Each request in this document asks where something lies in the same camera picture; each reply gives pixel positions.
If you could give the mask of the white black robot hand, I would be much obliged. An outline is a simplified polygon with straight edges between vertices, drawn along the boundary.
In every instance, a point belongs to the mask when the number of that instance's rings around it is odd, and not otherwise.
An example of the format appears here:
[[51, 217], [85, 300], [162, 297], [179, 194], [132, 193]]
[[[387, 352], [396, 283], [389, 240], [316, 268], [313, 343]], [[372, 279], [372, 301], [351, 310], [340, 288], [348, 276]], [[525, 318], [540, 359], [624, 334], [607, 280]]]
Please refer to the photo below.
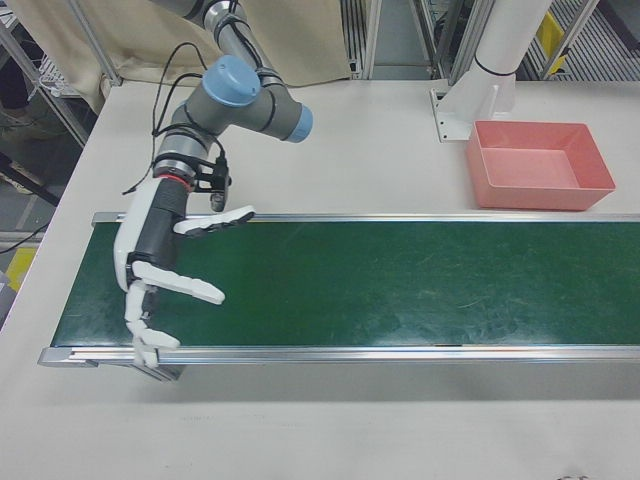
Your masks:
[[144, 182], [116, 235], [115, 275], [126, 293], [124, 319], [132, 334], [134, 363], [138, 366], [156, 368], [161, 350], [180, 346], [178, 339], [146, 323], [158, 289], [188, 294], [216, 305], [225, 300], [225, 294], [214, 285], [174, 271], [179, 237], [221, 230], [255, 215], [253, 207], [245, 206], [189, 220], [186, 204], [190, 193], [188, 184], [172, 175]]

